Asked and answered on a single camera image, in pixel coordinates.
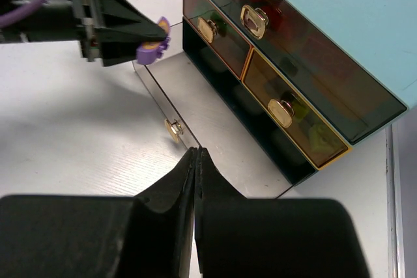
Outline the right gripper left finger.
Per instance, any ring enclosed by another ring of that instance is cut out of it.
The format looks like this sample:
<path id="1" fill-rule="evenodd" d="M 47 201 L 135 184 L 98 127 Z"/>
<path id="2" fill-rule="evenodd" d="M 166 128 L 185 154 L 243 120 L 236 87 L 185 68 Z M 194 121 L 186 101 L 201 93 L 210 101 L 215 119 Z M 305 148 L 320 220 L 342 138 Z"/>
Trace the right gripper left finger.
<path id="1" fill-rule="evenodd" d="M 196 160 L 134 197 L 3 197 L 1 276 L 187 277 Z"/>

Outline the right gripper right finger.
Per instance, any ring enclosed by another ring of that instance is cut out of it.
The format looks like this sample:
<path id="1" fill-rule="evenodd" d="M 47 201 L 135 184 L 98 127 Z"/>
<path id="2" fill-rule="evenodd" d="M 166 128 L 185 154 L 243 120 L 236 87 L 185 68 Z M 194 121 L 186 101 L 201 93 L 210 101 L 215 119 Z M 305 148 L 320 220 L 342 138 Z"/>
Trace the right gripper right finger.
<path id="1" fill-rule="evenodd" d="M 206 148 L 195 163 L 195 242 L 203 277 L 369 277 L 341 203 L 246 198 Z"/>

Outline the purple lego brick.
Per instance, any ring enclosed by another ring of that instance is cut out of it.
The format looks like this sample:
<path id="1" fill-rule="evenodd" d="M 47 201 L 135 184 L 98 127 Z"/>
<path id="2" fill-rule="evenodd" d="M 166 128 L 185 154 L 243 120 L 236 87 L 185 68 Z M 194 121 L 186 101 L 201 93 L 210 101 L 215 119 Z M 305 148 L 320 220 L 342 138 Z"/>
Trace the purple lego brick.
<path id="1" fill-rule="evenodd" d="M 136 62 L 141 65 L 150 65 L 157 59 L 161 59 L 164 51 L 169 47 L 171 40 L 171 26 L 165 17 L 158 20 L 158 25 L 165 31 L 166 38 L 161 42 L 144 42 L 136 49 Z"/>

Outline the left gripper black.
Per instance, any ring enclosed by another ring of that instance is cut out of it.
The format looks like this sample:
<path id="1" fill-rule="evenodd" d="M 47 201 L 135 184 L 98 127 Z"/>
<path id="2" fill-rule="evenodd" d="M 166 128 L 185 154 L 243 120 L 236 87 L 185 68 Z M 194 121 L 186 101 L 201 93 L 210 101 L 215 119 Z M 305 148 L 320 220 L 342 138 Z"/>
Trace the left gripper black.
<path id="1" fill-rule="evenodd" d="M 1 14 L 31 2 L 1 0 Z M 91 0 L 45 0 L 28 17 L 1 29 L 1 43 L 77 40 L 83 58 L 93 62 L 100 57 L 103 66 L 113 66 L 134 60 L 142 43 L 167 37 L 127 0 L 94 0 L 94 20 Z"/>

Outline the lime rectangular lego brick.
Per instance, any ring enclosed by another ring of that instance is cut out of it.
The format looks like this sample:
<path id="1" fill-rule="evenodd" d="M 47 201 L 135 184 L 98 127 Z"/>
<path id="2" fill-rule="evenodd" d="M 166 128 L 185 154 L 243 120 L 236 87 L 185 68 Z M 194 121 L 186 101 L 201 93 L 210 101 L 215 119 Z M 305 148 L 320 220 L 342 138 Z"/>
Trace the lime rectangular lego brick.
<path id="1" fill-rule="evenodd" d="M 315 124 L 308 131 L 313 152 L 333 154 L 338 148 L 338 137 L 323 124 Z"/>

